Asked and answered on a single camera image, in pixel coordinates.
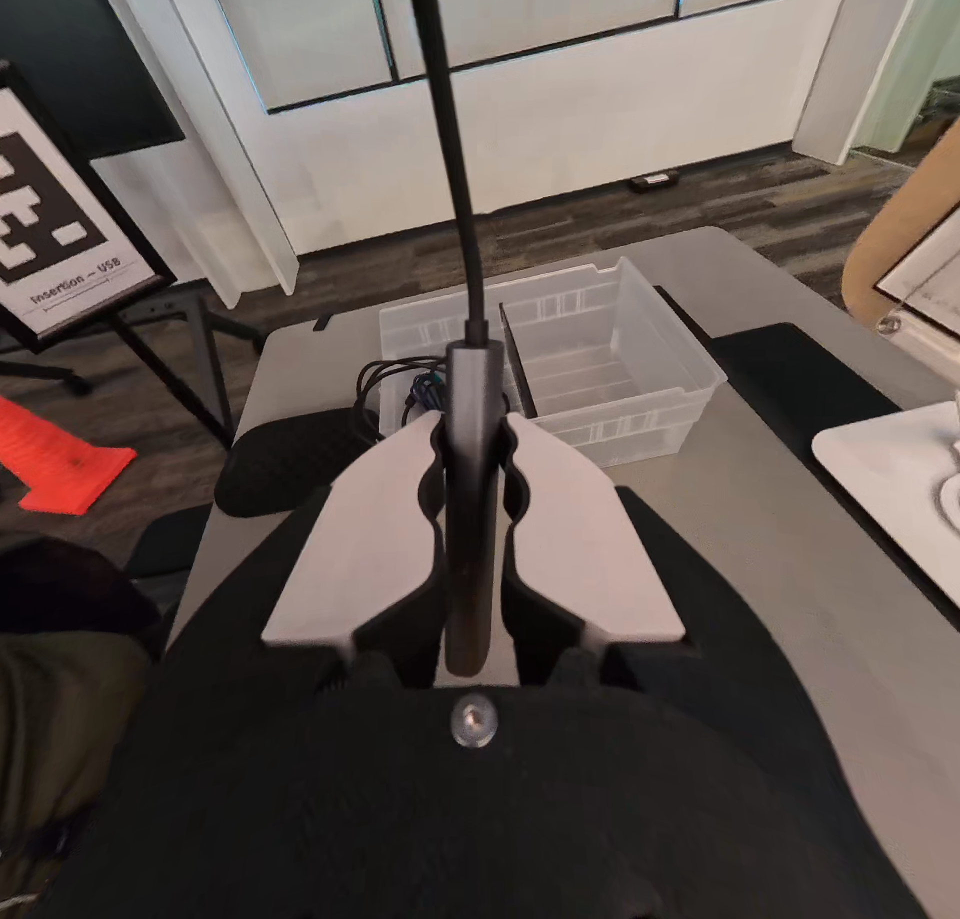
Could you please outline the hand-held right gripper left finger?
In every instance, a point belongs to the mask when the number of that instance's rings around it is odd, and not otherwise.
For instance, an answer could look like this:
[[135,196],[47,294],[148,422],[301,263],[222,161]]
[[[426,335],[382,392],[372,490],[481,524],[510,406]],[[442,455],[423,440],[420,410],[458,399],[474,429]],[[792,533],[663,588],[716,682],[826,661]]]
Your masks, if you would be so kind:
[[438,666],[447,620],[442,438],[442,414],[426,412],[334,480],[261,632],[266,646]]

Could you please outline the grey USB hub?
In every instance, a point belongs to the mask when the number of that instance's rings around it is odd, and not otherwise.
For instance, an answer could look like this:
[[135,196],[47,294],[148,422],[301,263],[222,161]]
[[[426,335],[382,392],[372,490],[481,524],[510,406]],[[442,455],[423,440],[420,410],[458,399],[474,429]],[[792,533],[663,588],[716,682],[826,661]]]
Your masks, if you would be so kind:
[[448,672],[470,678],[481,673],[491,644],[504,347],[491,338],[486,317],[482,259],[439,0],[411,0],[411,4],[465,277],[462,338],[446,348],[449,613],[444,643]]

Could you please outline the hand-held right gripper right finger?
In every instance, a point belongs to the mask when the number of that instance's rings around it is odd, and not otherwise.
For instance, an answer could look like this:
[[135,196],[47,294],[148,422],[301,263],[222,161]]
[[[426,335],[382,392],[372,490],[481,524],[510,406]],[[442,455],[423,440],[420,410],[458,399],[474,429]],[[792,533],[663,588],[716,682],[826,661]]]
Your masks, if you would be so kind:
[[518,413],[501,434],[501,616],[517,667],[552,669],[569,649],[602,659],[615,645],[682,642],[687,629],[613,481]]

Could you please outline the clear plastic bin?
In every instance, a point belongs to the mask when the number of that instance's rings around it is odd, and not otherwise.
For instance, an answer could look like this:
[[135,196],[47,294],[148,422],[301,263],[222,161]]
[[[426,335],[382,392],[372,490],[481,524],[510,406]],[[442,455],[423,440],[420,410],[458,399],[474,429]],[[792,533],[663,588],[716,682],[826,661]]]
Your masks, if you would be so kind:
[[507,318],[510,411],[607,469],[676,454],[726,374],[627,257],[486,287],[490,337]]

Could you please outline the black framed marker sign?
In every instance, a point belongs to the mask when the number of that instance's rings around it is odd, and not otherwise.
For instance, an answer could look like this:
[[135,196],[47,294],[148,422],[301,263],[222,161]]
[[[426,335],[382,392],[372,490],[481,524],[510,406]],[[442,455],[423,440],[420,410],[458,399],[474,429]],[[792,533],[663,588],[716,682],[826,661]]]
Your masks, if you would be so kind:
[[173,271],[6,60],[1,100],[2,330],[38,354],[109,328],[228,449],[229,429],[123,317],[171,288]]

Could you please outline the red floor marker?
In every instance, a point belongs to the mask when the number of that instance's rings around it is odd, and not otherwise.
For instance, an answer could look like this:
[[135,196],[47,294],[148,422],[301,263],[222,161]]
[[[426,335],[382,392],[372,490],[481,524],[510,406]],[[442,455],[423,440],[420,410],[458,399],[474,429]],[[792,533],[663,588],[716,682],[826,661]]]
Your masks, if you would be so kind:
[[129,447],[91,445],[1,398],[1,463],[27,488],[18,503],[25,511],[84,516],[137,456]]

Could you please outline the instruction sheet on wooden stand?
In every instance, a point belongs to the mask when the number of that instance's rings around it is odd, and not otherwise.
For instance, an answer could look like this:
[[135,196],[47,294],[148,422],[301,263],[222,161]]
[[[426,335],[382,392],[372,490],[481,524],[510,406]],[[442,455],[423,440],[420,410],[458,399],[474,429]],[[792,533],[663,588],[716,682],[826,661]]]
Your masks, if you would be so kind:
[[847,313],[874,330],[892,309],[877,283],[958,209],[959,122],[955,121],[882,206],[849,253],[841,292]]

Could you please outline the glass window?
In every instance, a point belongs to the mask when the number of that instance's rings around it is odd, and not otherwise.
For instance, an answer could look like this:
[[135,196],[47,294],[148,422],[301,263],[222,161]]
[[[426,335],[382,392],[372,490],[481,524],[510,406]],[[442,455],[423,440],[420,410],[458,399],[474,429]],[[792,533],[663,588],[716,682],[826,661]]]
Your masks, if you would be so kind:
[[[409,0],[217,0],[266,112],[423,74]],[[450,66],[762,0],[438,0]]]

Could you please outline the dark wall panel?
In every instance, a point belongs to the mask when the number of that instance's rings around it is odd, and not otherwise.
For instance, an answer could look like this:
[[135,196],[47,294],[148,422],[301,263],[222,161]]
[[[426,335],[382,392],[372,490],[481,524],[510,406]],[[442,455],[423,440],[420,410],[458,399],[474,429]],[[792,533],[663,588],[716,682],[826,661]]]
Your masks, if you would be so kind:
[[88,160],[185,138],[108,0],[1,0],[1,54]]

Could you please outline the white metal stand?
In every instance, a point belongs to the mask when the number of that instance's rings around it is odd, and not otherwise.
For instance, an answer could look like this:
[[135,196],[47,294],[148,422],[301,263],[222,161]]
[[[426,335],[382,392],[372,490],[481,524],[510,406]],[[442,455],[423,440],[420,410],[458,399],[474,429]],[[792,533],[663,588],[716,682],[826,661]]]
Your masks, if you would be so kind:
[[953,397],[826,429],[814,457],[894,543],[959,605],[958,340],[904,305],[876,331],[950,381]]

